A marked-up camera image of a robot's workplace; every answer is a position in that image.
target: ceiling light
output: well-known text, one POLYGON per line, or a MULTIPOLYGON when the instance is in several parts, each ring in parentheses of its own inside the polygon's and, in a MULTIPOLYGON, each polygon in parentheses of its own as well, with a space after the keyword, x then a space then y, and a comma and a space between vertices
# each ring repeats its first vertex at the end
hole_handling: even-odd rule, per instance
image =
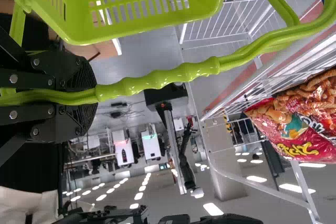
POLYGON ((251 163, 253 164, 261 164, 263 161, 262 160, 259 160, 259 159, 256 159, 256 160, 251 160, 251 163))
MULTIPOLYGON (((300 186, 292 185, 292 184, 282 184, 279 186, 282 189, 289 190, 289 191, 295 191, 297 193, 302 193, 302 189, 300 186)), ((313 194, 316 192, 314 189, 308 189, 308 192, 310 194, 313 194)))
POLYGON ((248 176, 247 179, 252 180, 254 182, 258 182, 258 183, 263 183, 263 182, 267 181, 266 178, 261 178, 261 177, 257 177, 257 176, 248 176))
POLYGON ((197 195, 195 196, 195 199, 203 198, 203 196, 204 196, 204 194, 197 194, 197 195))
POLYGON ((90 192, 91 192, 90 190, 87 190, 84 193, 82 193, 82 195, 88 195, 90 192))
POLYGON ((312 168, 323 168, 326 167, 326 164, 316 164, 316 163, 301 163, 299 166, 302 167, 312 167, 312 168))
POLYGON ((143 193, 137 193, 134 197, 134 200, 139 200, 142 198, 142 196, 143 196, 143 193))
POLYGON ((77 197, 72 198, 70 201, 74 202, 74 201, 76 201, 79 198, 80 198, 80 196, 77 196, 77 197))
POLYGON ((203 205, 204 209, 211 215, 223 215, 224 213, 213 203, 207 203, 203 205))
POLYGON ((100 196, 96 199, 96 201, 101 201, 101 200, 105 199, 106 196, 107 196, 106 194, 100 195, 100 196))
POLYGON ((145 191, 146 190, 146 186, 140 186, 139 191, 145 191))
POLYGON ((139 207, 138 203, 130 205, 130 209, 135 209, 135 208, 138 208, 138 207, 139 207))

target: metal bracket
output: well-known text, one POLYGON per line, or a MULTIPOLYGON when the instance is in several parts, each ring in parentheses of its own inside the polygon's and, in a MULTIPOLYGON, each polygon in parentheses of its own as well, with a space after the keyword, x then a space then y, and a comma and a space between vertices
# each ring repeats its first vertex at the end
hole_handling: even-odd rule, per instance
POLYGON ((6 52, 2 57, 2 66, 17 66, 21 69, 27 68, 26 51, 21 48, 9 34, 0 27, 0 47, 6 52))
POLYGON ((42 73, 0 68, 0 87, 18 89, 55 89, 55 79, 42 73))
POLYGON ((0 107, 0 125, 45 120, 54 115, 53 104, 0 107))
POLYGON ((14 153, 16 153, 21 146, 26 142, 26 138, 21 134, 16 134, 9 139, 0 148, 0 166, 2 166, 14 153))

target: black device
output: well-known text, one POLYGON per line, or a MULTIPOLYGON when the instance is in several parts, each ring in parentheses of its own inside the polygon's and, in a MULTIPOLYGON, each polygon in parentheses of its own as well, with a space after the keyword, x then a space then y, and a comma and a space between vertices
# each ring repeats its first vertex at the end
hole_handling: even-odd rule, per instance
MULTIPOLYGON (((137 209, 116 209, 105 207, 104 211, 77 212, 66 216, 64 219, 54 222, 54 224, 117 224, 129 217, 133 218, 133 224, 148 224, 149 210, 147 206, 141 205, 137 209)), ((159 224, 263 224, 262 221, 246 216, 235 214, 224 214, 221 216, 205 216, 200 221, 190 223, 189 215, 171 215, 165 216, 159 224)))
MULTIPOLYGON (((94 88, 96 78, 89 62, 64 51, 27 54, 0 27, 0 87, 83 91, 94 88)), ((36 102, 21 106, 0 106, 0 166, 26 141, 61 143, 84 136, 98 104, 65 106, 36 102)))
POLYGON ((189 103, 188 91, 184 83, 170 83, 162 89, 145 89, 146 106, 157 111, 164 126, 167 127, 161 107, 169 103, 171 107, 186 106, 189 103))
POLYGON ((190 165, 185 156, 185 150, 186 150, 187 144, 189 142, 189 139, 192 133, 193 133, 193 129, 191 127, 191 123, 188 123, 187 127, 185 128, 183 132, 182 144, 179 148, 180 151, 178 153, 179 154, 178 158, 180 160, 180 169, 181 169, 181 172, 184 178, 184 186, 187 190, 196 188, 194 173, 192 169, 190 168, 190 165))

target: white cloth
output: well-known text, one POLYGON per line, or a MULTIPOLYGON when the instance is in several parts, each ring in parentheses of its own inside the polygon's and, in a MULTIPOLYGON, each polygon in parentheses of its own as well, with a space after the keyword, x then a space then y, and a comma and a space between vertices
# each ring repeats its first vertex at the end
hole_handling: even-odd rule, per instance
MULTIPOLYGON (((77 206, 84 212, 97 210, 79 200, 77 206)), ((33 224, 50 224, 63 218, 57 209, 57 190, 36 194, 0 186, 0 223, 25 224, 26 215, 33 215, 33 224)))

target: metal frame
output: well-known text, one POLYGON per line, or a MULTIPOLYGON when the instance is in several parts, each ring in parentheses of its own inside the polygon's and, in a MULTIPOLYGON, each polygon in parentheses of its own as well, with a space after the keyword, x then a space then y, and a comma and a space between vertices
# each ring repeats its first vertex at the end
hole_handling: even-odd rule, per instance
MULTIPOLYGON (((302 6, 302 1, 293 2, 296 4, 293 9, 302 6)), ((218 15, 184 24, 179 42, 184 50, 227 43, 237 50, 242 46, 240 42, 248 44, 269 31, 285 27, 285 22, 267 0, 233 0, 224 2, 218 15), (202 45, 193 43, 197 41, 202 41, 202 45)))
MULTIPOLYGON (((250 120, 250 119, 233 120, 233 121, 228 122, 228 124, 231 124, 231 125, 233 125, 235 123, 238 124, 242 120, 250 120)), ((224 126, 225 127, 224 124, 216 124, 216 125, 206 126, 206 124, 204 122, 203 122, 203 125, 204 125, 204 127, 201 127, 202 134, 206 134, 206 131, 213 128, 213 127, 218 127, 218 126, 221 126, 221 127, 224 126)), ((312 223, 313 224, 321 224, 320 223, 320 217, 319 217, 319 214, 317 212, 314 201, 313 201, 310 193, 308 192, 307 182, 304 178, 301 167, 299 166, 299 163, 297 161, 291 160, 290 164, 292 166, 292 169, 293 169, 294 175, 296 177, 296 180, 297 180, 299 186, 302 188, 303 199, 299 199, 299 198, 296 198, 294 196, 288 195, 286 193, 280 192, 275 178, 274 178, 274 180, 275 180, 275 188, 276 189, 273 189, 273 188, 264 186, 263 184, 260 184, 260 183, 257 183, 257 182, 252 182, 251 180, 248 180, 245 177, 242 177, 240 175, 233 174, 231 172, 228 172, 228 171, 225 171, 223 169, 219 169, 219 168, 216 167, 215 156, 214 156, 215 154, 217 154, 219 152, 227 151, 227 150, 235 150, 235 149, 237 150, 238 147, 241 147, 241 146, 247 146, 248 147, 248 145, 257 144, 259 142, 264 142, 264 141, 267 141, 267 138, 265 138, 263 140, 259 140, 259 141, 246 143, 246 141, 244 141, 244 138, 243 138, 243 142, 244 142, 243 144, 237 144, 237 145, 234 145, 231 148, 226 148, 226 149, 223 149, 223 150, 211 151, 211 152, 208 153, 208 161, 209 161, 210 168, 213 169, 215 172, 219 173, 220 175, 226 177, 226 178, 235 180, 235 181, 240 182, 244 185, 250 186, 254 189, 258 189, 260 191, 263 191, 265 193, 273 195, 277 198, 289 201, 291 203, 294 203, 295 205, 306 208, 308 210, 308 213, 310 215, 312 223)))
MULTIPOLYGON (((307 41, 313 41, 317 36, 318 35, 315 35, 307 41)), ((302 46, 302 42, 294 43, 292 48, 297 51, 298 45, 302 46)), ((260 100, 271 97, 273 94, 287 89, 295 84, 302 83, 312 74, 316 74, 330 68, 334 65, 334 61, 336 59, 336 34, 329 36, 327 39, 317 44, 313 49, 301 55, 296 60, 281 68, 277 68, 277 66, 289 59, 292 53, 288 53, 288 51, 292 50, 292 48, 280 52, 276 57, 274 57, 274 59, 257 69, 257 71, 247 81, 237 87, 231 95, 201 117, 200 121, 208 120, 211 122, 209 119, 214 120, 215 118, 222 117, 224 115, 231 115, 230 117, 232 117, 232 115, 243 112, 246 108, 256 104, 260 100)), ((225 150, 217 150, 209 154, 209 163, 212 165, 212 169, 214 169, 214 171, 218 172, 222 176, 233 179, 247 186, 264 191, 283 200, 292 202, 298 206, 305 207, 308 210, 312 223, 321 223, 315 204, 308 192, 307 182, 298 162, 291 161, 291 165, 297 182, 302 188, 303 200, 281 193, 275 189, 265 187, 259 183, 251 182, 241 176, 217 169, 216 166, 214 166, 214 162, 212 162, 212 155, 225 150)))
POLYGON ((299 178, 297 177, 297 180, 298 180, 299 185, 302 188, 303 200, 302 199, 298 199, 298 198, 293 197, 293 196, 290 196, 288 194, 284 194, 284 193, 282 193, 280 191, 277 191, 277 190, 275 190, 273 188, 269 188, 269 187, 264 186, 264 185, 262 185, 260 183, 252 182, 252 181, 247 180, 246 178, 243 178, 243 177, 241 177, 239 175, 236 175, 236 174, 224 171, 224 170, 219 170, 212 163, 211 156, 209 157, 208 161, 209 161, 209 164, 211 165, 211 169, 213 169, 215 172, 221 174, 222 176, 224 176, 226 178, 233 179, 233 180, 235 180, 237 182, 240 182, 240 183, 242 183, 244 185, 250 186, 250 187, 252 187, 254 189, 263 191, 263 192, 268 193, 270 195, 273 195, 273 196, 275 196, 277 198, 280 198, 280 199, 292 202, 295 205, 298 205, 298 206, 306 208, 308 210, 308 213, 309 213, 310 217, 311 217, 312 223, 313 224, 321 224, 319 215, 318 215, 318 213, 316 211, 315 204, 314 204, 314 202, 313 202, 310 194, 308 193, 308 186, 307 186, 307 183, 306 183, 306 181, 304 179, 304 176, 302 174, 302 170, 301 170, 300 166, 297 164, 297 162, 296 162, 296 164, 294 162, 293 169, 295 168, 295 172, 294 173, 298 172, 298 174, 299 174, 299 178))
POLYGON ((335 41, 336 34, 331 35, 315 46, 313 50, 277 70, 276 67, 292 55, 286 50, 280 52, 277 57, 264 64, 247 81, 238 86, 231 95, 207 111, 200 121, 224 114, 240 113, 260 100, 271 97, 271 95, 294 84, 304 82, 312 74, 330 68, 336 59, 336 54, 330 56, 336 50, 335 41))

